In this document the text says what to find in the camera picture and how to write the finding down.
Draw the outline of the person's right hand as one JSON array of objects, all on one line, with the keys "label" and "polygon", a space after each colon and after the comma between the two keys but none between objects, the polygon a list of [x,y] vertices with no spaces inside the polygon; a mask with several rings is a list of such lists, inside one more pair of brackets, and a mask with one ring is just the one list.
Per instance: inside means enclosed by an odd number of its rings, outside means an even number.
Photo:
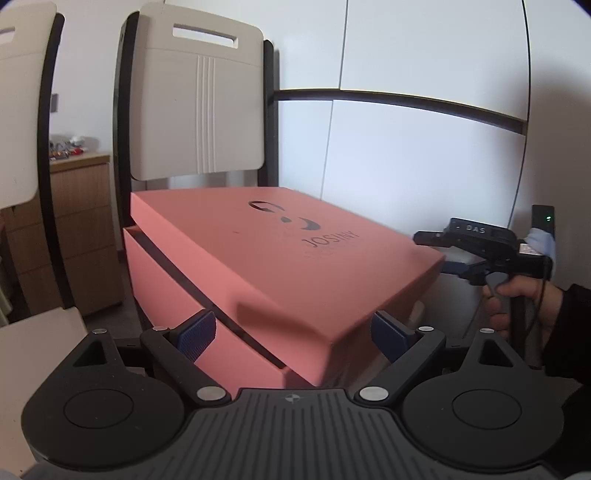
[{"label": "person's right hand", "polygon": [[[552,283],[524,276],[516,276],[498,285],[495,292],[503,297],[523,296],[535,304],[536,318],[541,331],[541,344],[545,346],[559,314],[564,292]],[[503,310],[500,299],[488,286],[482,289],[482,294],[486,312],[490,317],[490,327],[508,340],[510,315]]]}]

